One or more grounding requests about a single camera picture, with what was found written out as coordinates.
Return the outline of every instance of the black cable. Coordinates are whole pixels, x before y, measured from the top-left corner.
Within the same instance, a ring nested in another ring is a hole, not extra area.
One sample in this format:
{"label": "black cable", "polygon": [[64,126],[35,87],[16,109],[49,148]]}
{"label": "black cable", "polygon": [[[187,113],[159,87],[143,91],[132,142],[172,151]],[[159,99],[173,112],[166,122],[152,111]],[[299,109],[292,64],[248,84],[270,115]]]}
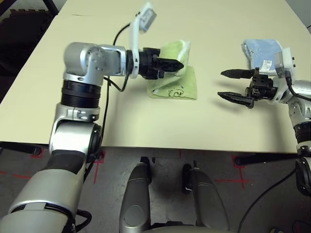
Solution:
{"label": "black cable", "polygon": [[297,98],[301,98],[303,100],[311,101],[311,98],[305,97],[303,95],[300,95],[300,94],[297,94],[296,92],[294,92],[293,87],[292,87],[293,84],[292,84],[291,73],[288,70],[285,71],[285,79],[286,79],[286,84],[288,86],[288,89],[293,96],[295,96]]}
{"label": "black cable", "polygon": [[76,232],[82,230],[84,227],[86,227],[92,220],[92,214],[89,211],[86,210],[77,210],[77,215],[81,216],[81,217],[85,217],[86,220],[79,224],[76,225]]}
{"label": "black cable", "polygon": [[293,233],[296,233],[296,231],[295,231],[295,229],[294,229],[294,226],[295,226],[296,223],[302,223],[302,224],[305,224],[306,226],[311,227],[311,224],[308,224],[308,223],[306,223],[306,222],[304,222],[304,221],[295,220],[295,221],[292,223],[292,231],[293,231]]}
{"label": "black cable", "polygon": [[238,228],[238,233],[241,232],[241,228],[242,228],[242,225],[248,215],[248,213],[252,210],[252,208],[256,205],[256,203],[264,196],[266,195],[269,191],[271,191],[273,188],[277,187],[279,184],[283,183],[284,181],[286,181],[288,178],[290,178],[292,175],[295,174],[295,171],[296,171],[296,168],[290,172],[290,174],[288,174],[287,176],[285,176],[282,180],[276,182],[274,185],[272,185],[270,188],[268,188],[266,191],[264,191],[250,206],[249,208],[246,210],[243,218],[241,219],[240,221],[240,224],[239,224],[239,228]]}
{"label": "black cable", "polygon": [[109,78],[106,78],[105,76],[104,76],[104,80],[106,80],[109,84],[112,84],[118,91],[123,92],[123,91],[125,90],[125,87],[126,87],[126,84],[127,84],[127,80],[128,80],[128,77],[129,77],[129,74],[130,74],[130,73],[127,72],[127,74],[126,74],[126,76],[125,76],[125,80],[124,80],[122,89],[119,88],[119,86],[118,86],[115,82],[113,82],[113,81],[112,81],[111,79],[109,79]]}
{"label": "black cable", "polygon": [[[130,26],[130,23],[126,24],[123,28],[120,29],[120,31],[117,33],[115,39],[113,40],[113,45],[116,45],[117,39],[119,37],[119,35],[128,27]],[[123,87],[121,89],[121,91],[125,90],[126,84],[127,84],[127,80],[128,80],[128,76],[129,73],[126,74],[125,80],[124,80],[124,84]],[[105,112],[104,112],[104,119],[103,119],[103,124],[102,124],[102,140],[104,139],[104,129],[105,129],[105,124],[106,124],[106,118],[107,118],[107,110],[108,110],[108,104],[109,104],[109,87],[110,84],[112,84],[113,82],[110,80],[110,76],[108,76],[105,80],[109,80],[109,82],[107,83],[107,95],[106,95],[106,106],[105,106]]]}
{"label": "black cable", "polygon": [[129,26],[131,25],[131,23],[126,24],[123,28],[120,29],[120,31],[117,33],[114,41],[113,41],[113,45],[116,45],[117,39],[119,37],[119,35],[125,30],[127,29]]}
{"label": "black cable", "polygon": [[[115,39],[113,41],[113,45],[116,45],[116,42],[117,42],[117,39],[118,39],[119,35],[125,29],[127,29],[129,26],[130,26],[130,23],[126,24],[123,28],[121,28],[119,30],[119,32],[117,33],[117,35],[116,35],[116,37],[115,37]],[[122,88],[119,88],[118,85],[116,85],[112,80],[110,80],[110,76],[104,77],[104,80],[106,80],[108,83],[107,83],[107,93],[106,93],[106,106],[105,106],[104,119],[103,119],[103,124],[102,124],[102,131],[101,131],[102,140],[104,138],[104,129],[105,129],[105,124],[106,124],[108,104],[109,104],[109,87],[112,84],[118,91],[123,92],[125,90],[125,88],[126,88],[126,84],[127,84],[129,75],[130,75],[130,73],[127,71],[127,73],[125,75],[125,80],[124,80]],[[92,169],[92,167],[94,165],[94,162],[95,162],[96,158],[97,158],[97,156],[94,155],[92,161],[90,162],[90,165],[86,168],[85,173],[84,173],[83,182],[86,180],[87,176],[89,175],[89,173],[90,173],[90,171],[91,171],[91,169]]]}
{"label": "black cable", "polygon": [[291,84],[287,84],[287,86],[288,86],[288,89],[289,89],[289,91],[291,92],[291,94],[292,94],[293,96],[295,96],[295,97],[297,97],[297,98],[301,98],[301,99],[303,99],[303,100],[311,101],[311,98],[302,96],[302,95],[297,94],[296,92],[294,92],[293,87],[292,87]]}

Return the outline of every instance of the blue towel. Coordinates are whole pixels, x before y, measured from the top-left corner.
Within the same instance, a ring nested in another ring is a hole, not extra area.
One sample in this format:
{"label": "blue towel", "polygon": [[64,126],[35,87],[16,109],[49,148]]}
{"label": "blue towel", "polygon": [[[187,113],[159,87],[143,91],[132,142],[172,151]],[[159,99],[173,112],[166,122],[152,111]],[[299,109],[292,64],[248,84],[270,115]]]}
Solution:
{"label": "blue towel", "polygon": [[250,60],[252,69],[259,67],[259,72],[262,74],[276,75],[274,55],[282,51],[281,45],[276,40],[244,40],[243,49]]}

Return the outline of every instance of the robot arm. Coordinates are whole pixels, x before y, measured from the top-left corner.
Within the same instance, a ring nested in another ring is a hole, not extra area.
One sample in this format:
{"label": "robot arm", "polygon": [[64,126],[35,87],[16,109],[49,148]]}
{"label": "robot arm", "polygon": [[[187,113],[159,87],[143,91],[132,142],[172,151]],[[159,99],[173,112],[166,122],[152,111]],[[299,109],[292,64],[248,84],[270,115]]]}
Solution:
{"label": "robot arm", "polygon": [[230,78],[252,79],[245,96],[233,92],[218,92],[218,95],[233,103],[254,107],[254,101],[266,99],[268,103],[286,103],[289,117],[297,139],[296,180],[299,191],[311,196],[311,82],[296,81],[290,49],[275,55],[277,77],[259,74],[253,70],[232,69],[221,74]]}
{"label": "robot arm", "polygon": [[56,106],[48,164],[24,186],[0,221],[2,233],[74,233],[86,164],[101,151],[99,99],[104,75],[140,74],[163,78],[183,64],[159,58],[160,50],[138,51],[138,32],[147,31],[156,14],[147,3],[131,24],[132,50],[121,46],[71,43],[64,54],[66,70],[61,102]]}

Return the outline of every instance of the beige table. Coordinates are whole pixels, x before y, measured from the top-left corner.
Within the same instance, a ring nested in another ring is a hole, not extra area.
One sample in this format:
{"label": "beige table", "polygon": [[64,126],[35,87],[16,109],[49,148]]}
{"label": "beige table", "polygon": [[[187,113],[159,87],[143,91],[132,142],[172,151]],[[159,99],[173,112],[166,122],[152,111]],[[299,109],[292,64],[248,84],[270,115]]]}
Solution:
{"label": "beige table", "polygon": [[[61,97],[66,45],[73,41],[111,44],[142,4],[68,0],[0,105],[0,141],[48,143]],[[248,68],[241,48],[247,38],[273,38],[291,47],[298,79],[310,78],[311,37],[287,3],[161,0],[154,6],[158,16],[139,45],[158,48],[178,39],[191,41],[198,100],[152,99],[140,76],[130,80],[124,93],[112,88],[103,145],[295,152],[287,105],[273,106],[262,100],[250,110],[217,96],[217,91],[243,93],[249,85],[249,80],[220,75],[222,70]],[[128,32],[118,44],[128,47]],[[123,82],[120,77],[114,80]],[[105,85],[98,123],[103,118]]]}

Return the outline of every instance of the green cloth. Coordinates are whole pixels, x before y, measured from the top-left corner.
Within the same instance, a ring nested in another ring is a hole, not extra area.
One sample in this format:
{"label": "green cloth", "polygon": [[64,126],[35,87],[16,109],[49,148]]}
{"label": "green cloth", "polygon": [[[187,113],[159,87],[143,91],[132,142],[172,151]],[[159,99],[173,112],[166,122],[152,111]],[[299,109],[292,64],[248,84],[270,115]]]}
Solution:
{"label": "green cloth", "polygon": [[148,80],[147,93],[151,98],[180,100],[197,99],[194,68],[188,66],[190,42],[174,41],[161,48],[161,58],[176,59],[184,67],[177,72],[166,72],[163,79]]}

